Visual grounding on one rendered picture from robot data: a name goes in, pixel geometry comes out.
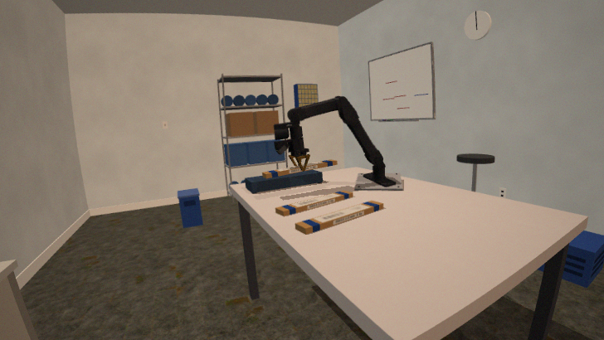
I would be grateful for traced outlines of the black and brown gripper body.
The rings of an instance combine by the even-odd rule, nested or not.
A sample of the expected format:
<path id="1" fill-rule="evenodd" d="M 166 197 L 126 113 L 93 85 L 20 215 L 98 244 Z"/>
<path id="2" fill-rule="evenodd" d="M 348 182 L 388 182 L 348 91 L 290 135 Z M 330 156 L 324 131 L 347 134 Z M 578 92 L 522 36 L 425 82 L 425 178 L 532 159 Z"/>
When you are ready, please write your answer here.
<path id="1" fill-rule="evenodd" d="M 307 153 L 307 152 L 309 152 L 309 149 L 308 149 L 308 148 L 304 148 L 304 140 L 303 140 L 303 137 L 302 137 L 302 138 L 299 138 L 299 139 L 300 139 L 300 147 L 301 147 L 301 150 L 296 150 L 296 151 L 291 151 L 291 150 L 288 150 L 288 151 L 289 151 L 289 153 L 291 153 L 291 156 L 300 157 L 300 156 L 304 156 L 304 155 L 306 155 L 306 153 Z M 299 155 L 299 156 L 296 156 L 296 155 Z"/>

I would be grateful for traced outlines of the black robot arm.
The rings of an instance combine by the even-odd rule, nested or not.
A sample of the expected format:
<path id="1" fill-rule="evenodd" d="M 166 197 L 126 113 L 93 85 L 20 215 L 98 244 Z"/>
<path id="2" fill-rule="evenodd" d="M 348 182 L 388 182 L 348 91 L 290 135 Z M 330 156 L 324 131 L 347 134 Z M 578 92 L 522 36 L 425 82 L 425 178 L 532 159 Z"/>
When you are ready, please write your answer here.
<path id="1" fill-rule="evenodd" d="M 282 154 L 287 149 L 291 151 L 301 150 L 299 138 L 303 137 L 303 132 L 302 126 L 300 126 L 300 121 L 318 114 L 325 114 L 330 111 L 337 110 L 339 112 L 339 117 L 345 120 L 343 120 L 343 122 L 346 124 L 346 122 L 348 121 L 347 124 L 348 126 L 350 126 L 349 128 L 351 128 L 354 137 L 358 140 L 358 143 L 362 147 L 365 153 L 364 156 L 371 164 L 373 164 L 373 172 L 363 174 L 363 177 L 383 187 L 390 187 L 396 185 L 396 182 L 386 178 L 386 165 L 383 162 L 383 156 L 381 155 L 380 151 L 376 149 L 376 147 L 373 145 L 372 141 L 368 137 L 367 133 L 365 132 L 363 126 L 361 125 L 361 122 L 358 119 L 357 111 L 349 103 L 346 97 L 339 97 L 335 96 L 335 98 L 332 98 L 330 100 L 325 100 L 318 103 L 290 109 L 287 114 L 290 119 L 290 124 L 276 124 L 274 126 L 275 140 L 287 139 L 288 137 L 296 139 L 287 139 L 289 141 L 277 141 L 279 143 L 274 142 L 275 151 L 278 154 Z M 342 102 L 342 104 L 339 104 L 339 102 Z"/>

